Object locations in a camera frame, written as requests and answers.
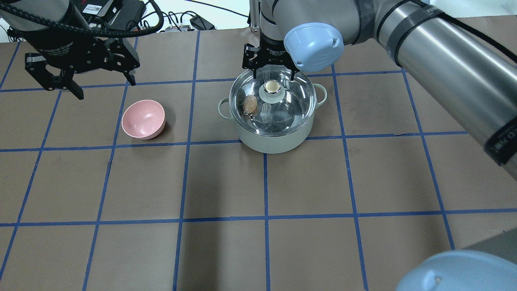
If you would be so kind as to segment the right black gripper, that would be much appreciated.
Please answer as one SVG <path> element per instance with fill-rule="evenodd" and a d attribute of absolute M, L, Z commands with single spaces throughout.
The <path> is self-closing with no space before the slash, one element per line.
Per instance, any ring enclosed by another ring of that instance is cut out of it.
<path fill-rule="evenodd" d="M 257 78 L 257 71 L 267 65 L 279 65 L 290 70 L 290 81 L 293 82 L 300 71 L 292 60 L 281 41 L 267 41 L 260 39 L 259 46 L 244 44 L 242 68 L 251 70 L 253 79 Z"/>

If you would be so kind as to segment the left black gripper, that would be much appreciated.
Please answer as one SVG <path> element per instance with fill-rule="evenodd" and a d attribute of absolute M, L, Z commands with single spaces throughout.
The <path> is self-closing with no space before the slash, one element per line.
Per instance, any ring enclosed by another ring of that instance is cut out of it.
<path fill-rule="evenodd" d="M 140 60 L 124 38 L 103 40 L 56 28 L 19 31 L 19 35 L 37 51 L 25 54 L 25 70 L 47 91 L 61 89 L 82 101 L 83 89 L 73 77 L 98 69 L 120 72 L 129 85 L 136 85 Z"/>

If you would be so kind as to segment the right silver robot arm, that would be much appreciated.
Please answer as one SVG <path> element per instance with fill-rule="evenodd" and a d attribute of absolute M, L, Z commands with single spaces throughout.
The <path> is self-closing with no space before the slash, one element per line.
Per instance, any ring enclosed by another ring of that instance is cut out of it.
<path fill-rule="evenodd" d="M 516 177 L 516 54 L 423 0 L 259 0 L 260 44 L 242 68 L 291 73 L 334 64 L 347 45 L 374 39 Z"/>

